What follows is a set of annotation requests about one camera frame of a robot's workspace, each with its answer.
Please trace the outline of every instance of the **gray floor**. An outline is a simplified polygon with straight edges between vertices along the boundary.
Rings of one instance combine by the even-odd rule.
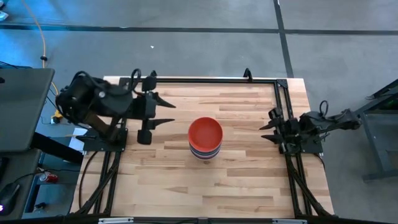
[[[26,0],[44,24],[137,27],[277,28],[272,0]],[[286,29],[394,30],[393,0],[280,0]],[[9,22],[31,23],[18,0],[5,8]],[[96,77],[144,74],[239,77],[249,67],[256,77],[287,77],[278,34],[46,31],[54,82],[69,84],[85,70]],[[0,30],[0,60],[40,67],[37,31]],[[398,37],[287,35],[294,75],[304,78],[313,110],[328,100],[329,113],[356,109],[366,96],[398,75]],[[45,105],[44,123],[53,108]],[[73,126],[40,124],[38,131],[63,136]],[[398,221],[398,178],[365,184],[376,171],[362,129],[335,131],[324,143],[326,175],[337,215]]]

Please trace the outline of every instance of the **black line on floor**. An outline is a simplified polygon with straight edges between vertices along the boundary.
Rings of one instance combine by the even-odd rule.
[[[71,25],[41,25],[47,31],[90,31],[90,32],[209,32],[209,33],[244,33],[244,34],[277,34],[278,29],[255,28],[183,28],[183,27],[98,27]],[[32,24],[0,24],[0,29],[37,30]]]
[[[289,48],[287,46],[284,21],[282,19],[282,12],[280,10],[279,1],[274,0],[275,14],[278,22],[280,44],[282,46],[282,54],[284,56],[285,68],[287,78],[294,78],[292,62],[290,61]]]
[[[308,35],[398,35],[398,30],[310,30],[285,29],[285,34]]]

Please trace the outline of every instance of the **black desk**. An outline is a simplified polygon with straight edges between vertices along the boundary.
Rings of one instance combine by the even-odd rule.
[[[42,152],[81,163],[81,153],[35,132],[54,75],[52,69],[0,69],[0,156],[10,158],[0,189],[18,177],[36,171]],[[1,220],[20,219],[32,191],[34,176],[21,185],[12,213]]]

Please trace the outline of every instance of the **wooden table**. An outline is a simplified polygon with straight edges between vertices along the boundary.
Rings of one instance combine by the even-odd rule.
[[[119,77],[104,79],[119,82]],[[287,80],[294,115],[300,116],[310,109],[304,81]],[[285,158],[276,145],[260,137],[272,132],[259,131],[269,121],[267,112],[275,107],[272,85],[158,83],[156,91],[177,107],[157,107],[156,118],[175,121],[158,126],[150,146],[136,142],[141,122],[127,122],[129,137],[119,166],[112,216],[294,217]],[[202,116],[216,118],[224,131],[221,151],[210,161],[196,159],[187,141],[190,123]],[[103,156],[99,152],[89,165],[83,203],[98,185]],[[311,154],[302,157],[309,189],[333,213],[319,158]],[[78,209],[78,185],[71,212]],[[302,193],[297,193],[304,211]]]

